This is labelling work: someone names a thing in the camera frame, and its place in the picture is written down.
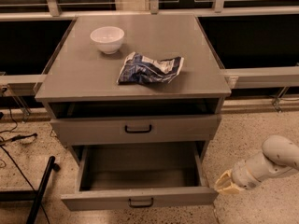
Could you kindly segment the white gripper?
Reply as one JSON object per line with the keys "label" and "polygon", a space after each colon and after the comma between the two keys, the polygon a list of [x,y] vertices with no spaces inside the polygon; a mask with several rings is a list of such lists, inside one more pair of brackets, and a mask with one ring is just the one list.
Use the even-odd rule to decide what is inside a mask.
{"label": "white gripper", "polygon": [[216,191],[220,194],[239,194],[244,189],[260,186],[263,181],[264,163],[252,159],[236,163],[233,169],[226,170],[216,181]]}

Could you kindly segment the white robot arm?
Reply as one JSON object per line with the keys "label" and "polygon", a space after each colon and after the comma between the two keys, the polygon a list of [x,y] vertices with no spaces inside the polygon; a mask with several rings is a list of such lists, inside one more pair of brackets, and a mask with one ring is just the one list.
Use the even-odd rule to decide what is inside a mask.
{"label": "white robot arm", "polygon": [[290,139],[271,135],[262,150],[238,161],[216,181],[214,190],[220,194],[238,194],[252,190],[269,178],[282,178],[299,171],[299,146]]}

